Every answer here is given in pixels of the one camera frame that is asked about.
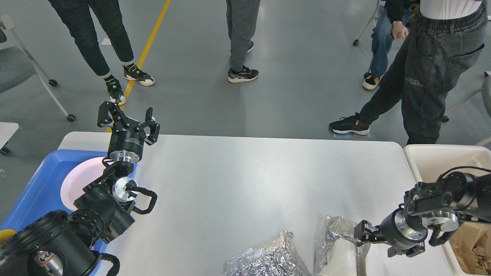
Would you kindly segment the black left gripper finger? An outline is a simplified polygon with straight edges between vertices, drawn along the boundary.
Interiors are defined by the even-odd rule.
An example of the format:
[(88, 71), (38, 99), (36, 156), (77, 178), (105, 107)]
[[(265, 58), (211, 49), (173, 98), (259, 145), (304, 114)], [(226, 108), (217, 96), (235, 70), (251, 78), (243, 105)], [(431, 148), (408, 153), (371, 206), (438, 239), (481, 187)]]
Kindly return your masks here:
[(123, 129), (127, 126), (127, 117), (118, 104), (104, 101), (99, 106), (97, 126), (101, 128)]
[[(144, 134), (144, 142), (147, 145), (153, 145), (157, 142), (160, 127), (161, 125), (156, 123), (155, 118), (153, 117), (153, 108), (149, 107), (146, 110), (144, 122), (139, 124), (139, 131)], [(144, 131), (145, 128), (149, 128), (150, 130), (148, 135), (146, 135)]]

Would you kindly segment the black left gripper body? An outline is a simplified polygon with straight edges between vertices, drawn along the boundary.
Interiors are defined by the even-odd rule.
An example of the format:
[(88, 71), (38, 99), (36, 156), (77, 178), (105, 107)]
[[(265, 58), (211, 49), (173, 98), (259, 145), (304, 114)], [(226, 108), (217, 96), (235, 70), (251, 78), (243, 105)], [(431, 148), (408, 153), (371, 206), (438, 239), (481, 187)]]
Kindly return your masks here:
[(107, 157), (118, 161), (121, 157), (126, 156), (132, 163), (137, 163), (142, 159), (146, 134), (135, 130), (139, 124), (135, 119), (129, 119), (128, 123), (114, 122)]

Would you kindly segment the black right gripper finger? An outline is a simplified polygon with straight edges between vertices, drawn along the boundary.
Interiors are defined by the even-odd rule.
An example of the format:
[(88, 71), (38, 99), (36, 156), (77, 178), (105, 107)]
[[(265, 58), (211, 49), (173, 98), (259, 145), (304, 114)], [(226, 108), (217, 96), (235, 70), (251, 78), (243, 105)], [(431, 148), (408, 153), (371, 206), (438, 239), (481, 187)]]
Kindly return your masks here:
[(374, 226), (367, 220), (362, 220), (354, 228), (354, 239), (356, 240), (356, 246), (358, 247), (361, 247), (366, 243), (386, 242), (386, 238), (379, 229), (379, 225)]
[(424, 252), (425, 252), (425, 246), (413, 246), (412, 248), (409, 249), (395, 248), (394, 246), (392, 246), (388, 248), (387, 256), (389, 258), (394, 257), (395, 255), (405, 255), (407, 257), (414, 257)]

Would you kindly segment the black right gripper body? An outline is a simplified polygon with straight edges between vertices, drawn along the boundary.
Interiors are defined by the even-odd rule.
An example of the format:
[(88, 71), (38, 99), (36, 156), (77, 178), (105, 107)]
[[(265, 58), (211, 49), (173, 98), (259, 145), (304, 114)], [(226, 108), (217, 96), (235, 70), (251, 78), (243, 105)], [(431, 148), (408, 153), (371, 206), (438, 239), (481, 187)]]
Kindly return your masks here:
[(424, 251), (428, 230), (420, 219), (410, 218), (405, 209), (398, 208), (378, 226), (386, 243), (394, 251)]

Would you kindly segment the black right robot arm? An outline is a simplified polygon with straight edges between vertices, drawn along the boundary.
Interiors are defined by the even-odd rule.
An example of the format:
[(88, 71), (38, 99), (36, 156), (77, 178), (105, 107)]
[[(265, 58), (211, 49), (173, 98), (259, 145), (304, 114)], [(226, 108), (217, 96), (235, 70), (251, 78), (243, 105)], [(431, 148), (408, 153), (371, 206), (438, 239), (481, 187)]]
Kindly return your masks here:
[(490, 170), (476, 176), (463, 166), (442, 173), (435, 182), (418, 182), (404, 194), (404, 202), (379, 225), (362, 220), (354, 229), (357, 246), (389, 245), (388, 257), (414, 257), (430, 246), (440, 246), (465, 222), (490, 224)]

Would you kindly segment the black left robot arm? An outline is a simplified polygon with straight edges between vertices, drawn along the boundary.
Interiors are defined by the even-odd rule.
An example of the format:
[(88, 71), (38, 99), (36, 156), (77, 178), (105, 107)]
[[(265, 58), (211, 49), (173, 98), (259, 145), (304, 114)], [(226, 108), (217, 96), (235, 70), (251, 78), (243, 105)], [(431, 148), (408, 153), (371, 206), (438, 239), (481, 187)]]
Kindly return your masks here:
[(102, 260), (112, 263), (108, 276), (119, 273), (116, 256), (92, 247), (123, 234), (135, 222), (132, 212), (153, 211), (157, 194), (129, 175), (142, 159), (144, 145), (157, 142), (161, 126), (152, 108), (138, 122), (108, 101), (99, 107), (97, 124), (112, 129), (102, 175), (82, 189), (74, 212), (50, 211), (1, 243), (3, 276), (89, 276)]

